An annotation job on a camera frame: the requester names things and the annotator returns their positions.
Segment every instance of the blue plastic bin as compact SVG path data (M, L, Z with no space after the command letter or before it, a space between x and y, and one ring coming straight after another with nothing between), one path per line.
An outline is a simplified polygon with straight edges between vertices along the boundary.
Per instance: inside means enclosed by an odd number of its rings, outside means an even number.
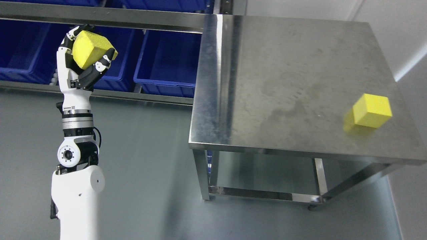
M67 25L0 20L0 79L49 84Z
M122 0L128 9L212 13L212 0Z
M73 5L73 6L99 6L101 0L2 0L6 2L20 3L47 3L58 5Z
M201 36L147 30L134 82L148 94L194 97Z
M119 53L111 67L95 85L96 89L132 91L132 80L138 60L143 32L140 29L96 27L96 33L106 37Z

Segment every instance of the lower shelf bar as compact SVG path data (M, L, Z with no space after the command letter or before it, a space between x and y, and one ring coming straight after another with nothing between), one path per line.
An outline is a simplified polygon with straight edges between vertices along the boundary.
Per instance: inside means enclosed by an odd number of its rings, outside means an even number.
M0 88L61 94L61 91L59 90L59 86L50 86L50 85L26 83L26 82L12 82L12 81L0 80ZM108 91L108 90L99 90L99 89L95 89L91 97L104 97L104 98L115 98L115 99L146 101L146 102L160 102L160 103L166 103L166 104L185 105L185 106L193 105L192 98L171 97L171 96L162 96L162 95L153 95L153 94L128 93L128 92Z
M313 205L322 204L321 196L299 193L280 193L260 190L247 190L232 187L210 186L209 195L234 196L252 199L270 199L279 201L305 202Z

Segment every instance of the robotic arm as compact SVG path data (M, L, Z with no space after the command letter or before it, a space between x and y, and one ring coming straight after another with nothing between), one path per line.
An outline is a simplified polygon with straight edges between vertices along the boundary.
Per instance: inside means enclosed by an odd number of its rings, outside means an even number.
M93 115L89 97L93 85L110 68L114 48L95 64L83 70L73 59L73 43L83 25L70 30L56 53L58 81L64 101L56 104L62 114L64 141L58 148L59 165L52 174L52 219L61 221L61 240L97 240L98 201L105 179L98 167L99 145L95 141ZM86 166L77 170L78 165Z

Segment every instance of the yellow cube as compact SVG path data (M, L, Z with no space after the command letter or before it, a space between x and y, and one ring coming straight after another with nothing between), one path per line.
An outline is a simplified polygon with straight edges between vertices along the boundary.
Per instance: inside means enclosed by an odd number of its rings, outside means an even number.
M379 128L393 115L387 97L363 94L353 105L354 123Z
M89 31L81 31L74 41L73 58L81 69L96 63L113 45L106 37ZM114 52L113 60L118 55Z

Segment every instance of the metal frame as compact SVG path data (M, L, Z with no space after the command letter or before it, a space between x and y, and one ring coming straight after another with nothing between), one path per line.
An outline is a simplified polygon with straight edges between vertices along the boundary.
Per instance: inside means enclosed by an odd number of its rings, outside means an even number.
M210 177L208 175L208 161L205 151L193 149L193 153L197 176L199 178L200 191L204 200L210 200L210 196L232 196L248 199L302 202L310 204L308 206L309 210L319 209L319 206L346 196L360 189L360 187L372 183L401 167L399 164L371 163L338 184L336 187L329 189L326 183L323 160L321 158L313 158L313 170L316 180L317 195L310 195L217 186L216 181L218 177L219 152L214 151Z
M26 82L11 82L11 81L0 81L0 89L13 89L20 91L36 91L36 92L48 92L62 94L59 90L59 86L50 86L35 83ZM159 102L174 105L185 105L192 106L193 99L186 97L171 97L162 95L152 94L141 94L141 93L128 93L119 91L108 91L95 89L91 97L102 97L102 98L115 98L121 100L133 100L133 101L145 101L145 102Z
M205 15L0 1L0 19L202 33Z

